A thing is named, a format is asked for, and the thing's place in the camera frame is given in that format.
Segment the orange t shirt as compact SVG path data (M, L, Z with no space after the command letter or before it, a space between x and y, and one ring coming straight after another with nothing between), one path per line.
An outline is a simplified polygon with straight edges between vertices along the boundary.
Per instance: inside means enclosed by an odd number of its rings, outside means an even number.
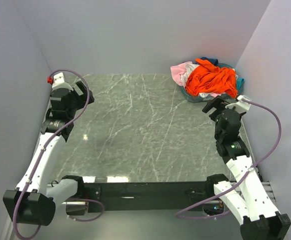
M218 67L207 59L197 58L198 63L185 84L185 90L191 96L201 93L228 94L231 98L238 95L236 72L232 68Z

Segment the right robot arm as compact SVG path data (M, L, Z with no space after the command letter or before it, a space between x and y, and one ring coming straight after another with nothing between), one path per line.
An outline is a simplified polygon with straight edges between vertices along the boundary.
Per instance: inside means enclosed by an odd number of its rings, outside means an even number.
M238 183L240 192L222 174L209 176L205 195L212 200L220 198L240 224L244 240L282 240L291 220L280 213L267 194L253 166L250 152L239 135L241 118L250 109L246 97L240 95L235 103L220 96L207 102L203 112L215 122L214 138L218 154Z

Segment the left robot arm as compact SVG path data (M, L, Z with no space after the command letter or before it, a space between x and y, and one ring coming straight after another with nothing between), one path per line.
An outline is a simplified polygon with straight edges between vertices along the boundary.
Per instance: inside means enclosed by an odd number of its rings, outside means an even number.
M3 203L13 224L48 226L57 207L72 198L80 201L86 194L81 176L66 175L48 189L49 177L63 146L74 128L73 120L94 102L92 91L79 80L77 93L67 82L53 83L50 107L40 129L39 142L31 163L14 190L6 190Z

